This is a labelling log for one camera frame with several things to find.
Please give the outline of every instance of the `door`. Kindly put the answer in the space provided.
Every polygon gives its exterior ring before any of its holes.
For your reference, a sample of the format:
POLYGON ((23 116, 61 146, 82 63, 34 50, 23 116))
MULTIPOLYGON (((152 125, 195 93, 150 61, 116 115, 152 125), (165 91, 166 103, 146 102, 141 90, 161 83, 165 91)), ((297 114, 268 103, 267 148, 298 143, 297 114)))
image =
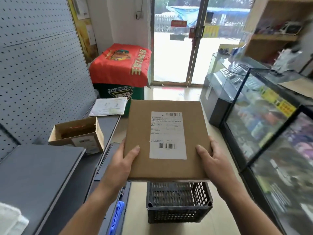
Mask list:
POLYGON ((209 0, 201 41, 195 50, 189 86, 201 86, 214 53, 238 47, 254 0, 209 0))
POLYGON ((154 85, 188 85, 207 4, 208 0, 151 0, 154 85), (191 28, 194 35, 189 36, 191 28))

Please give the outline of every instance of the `open cardboard box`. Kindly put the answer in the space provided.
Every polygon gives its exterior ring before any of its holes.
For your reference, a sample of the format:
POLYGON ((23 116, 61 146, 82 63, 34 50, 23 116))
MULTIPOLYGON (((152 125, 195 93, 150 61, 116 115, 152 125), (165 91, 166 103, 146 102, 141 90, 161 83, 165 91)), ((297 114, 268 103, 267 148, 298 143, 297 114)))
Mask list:
POLYGON ((48 143, 54 146, 72 145, 86 149, 87 154, 104 150, 104 136, 96 117, 56 124, 48 143))
POLYGON ((124 156, 140 152, 130 180, 208 180, 197 144, 212 152, 200 102, 131 100, 124 156))

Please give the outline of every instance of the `barcode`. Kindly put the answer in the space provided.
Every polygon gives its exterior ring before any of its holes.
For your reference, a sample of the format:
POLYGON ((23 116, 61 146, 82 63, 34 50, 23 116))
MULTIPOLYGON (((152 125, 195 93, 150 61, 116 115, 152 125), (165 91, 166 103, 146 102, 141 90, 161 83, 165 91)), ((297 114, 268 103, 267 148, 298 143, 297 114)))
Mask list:
POLYGON ((159 143, 159 149, 176 149, 175 143, 159 143))
POLYGON ((166 116, 180 116, 180 113, 166 113, 166 116))
POLYGON ((84 140, 80 140, 79 142, 89 142, 90 139, 84 139, 84 140))

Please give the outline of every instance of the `person's left hand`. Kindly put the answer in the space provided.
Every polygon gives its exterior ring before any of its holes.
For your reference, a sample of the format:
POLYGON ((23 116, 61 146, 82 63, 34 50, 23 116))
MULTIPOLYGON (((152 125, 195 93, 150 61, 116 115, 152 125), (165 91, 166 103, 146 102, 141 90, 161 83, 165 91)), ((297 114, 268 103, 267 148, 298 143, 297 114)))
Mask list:
POLYGON ((131 164, 140 151, 140 147, 136 146, 124 158, 124 145, 125 139, 114 154, 110 165, 105 170, 104 176, 96 189, 99 191, 101 197, 104 196, 111 203, 116 200, 120 189, 125 185, 131 172, 131 164))

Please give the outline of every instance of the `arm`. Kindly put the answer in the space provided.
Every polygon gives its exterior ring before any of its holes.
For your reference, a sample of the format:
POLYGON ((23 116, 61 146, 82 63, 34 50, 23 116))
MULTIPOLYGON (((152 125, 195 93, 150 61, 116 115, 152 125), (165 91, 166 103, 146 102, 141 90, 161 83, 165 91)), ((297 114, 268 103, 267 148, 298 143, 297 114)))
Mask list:
POLYGON ((124 141, 114 154, 100 184, 79 208, 59 235, 97 235, 109 206, 116 200, 131 171, 131 164, 140 151, 139 146, 125 158, 124 141))
POLYGON ((231 164, 218 143, 213 138, 209 138, 213 156, 200 145, 197 145, 196 149, 201 156, 205 172, 228 205, 241 235, 281 235, 237 180, 231 164))

